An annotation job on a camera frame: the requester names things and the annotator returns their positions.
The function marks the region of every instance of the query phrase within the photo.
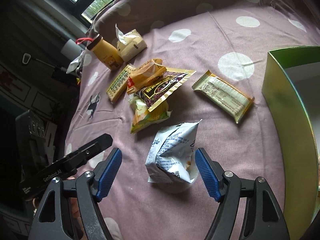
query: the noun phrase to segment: bottle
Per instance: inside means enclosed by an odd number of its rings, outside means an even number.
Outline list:
[[[91,41],[87,49],[92,51],[97,58],[104,63],[110,70],[117,70],[123,64],[123,59],[118,55],[118,50],[110,43],[103,40],[103,37],[98,34],[94,39],[81,38],[76,41]]]

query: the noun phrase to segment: silver bolt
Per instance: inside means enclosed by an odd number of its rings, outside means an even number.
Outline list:
[[[233,176],[233,173],[232,173],[232,171],[226,171],[225,173],[224,173],[224,175],[226,176],[226,177],[232,177]]]
[[[52,180],[51,180],[53,183],[57,183],[60,181],[60,178],[58,177],[54,177]]]
[[[84,173],[84,176],[85,176],[86,178],[91,177],[91,176],[92,176],[92,171],[86,171],[86,172]]]
[[[264,182],[266,182],[266,179],[264,177],[258,177],[258,181],[260,183],[264,183]]]

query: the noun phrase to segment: polka dot tablecloth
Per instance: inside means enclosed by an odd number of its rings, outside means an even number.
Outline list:
[[[261,93],[267,52],[299,45],[319,45],[320,30],[302,0],[116,0],[93,21],[88,35],[99,32],[116,46],[115,25],[136,29],[148,47],[131,63],[161,58],[168,67],[196,70],[167,102],[171,117],[130,134],[133,111],[128,95],[111,104],[106,89],[117,75],[86,51],[79,105],[66,139],[66,154],[102,133],[123,153],[108,197],[99,207],[115,220],[125,240],[204,239],[218,203],[200,178],[185,192],[169,194],[148,183],[145,161],[156,132],[164,126],[200,122],[195,147],[237,176],[263,176],[284,206],[284,168],[277,131]],[[234,120],[191,86],[207,70],[255,97],[242,122]],[[79,174],[92,170],[111,148],[92,158]],[[238,239],[245,200],[240,201],[231,239]]]

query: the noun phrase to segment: green box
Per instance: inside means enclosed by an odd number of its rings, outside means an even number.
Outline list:
[[[320,47],[269,51],[262,93],[280,139],[284,217],[291,240],[296,240],[312,221],[318,193]]]

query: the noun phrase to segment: blue gripper pad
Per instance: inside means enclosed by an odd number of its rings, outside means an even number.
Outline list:
[[[104,197],[108,196],[112,183],[115,180],[115,177],[120,168],[121,162],[122,152],[117,149],[99,178],[98,191],[96,194],[96,198],[98,201],[101,201]]]
[[[221,198],[221,193],[219,191],[219,180],[213,173],[208,161],[199,149],[196,150],[195,160],[209,196],[213,197],[214,200],[218,202]]]

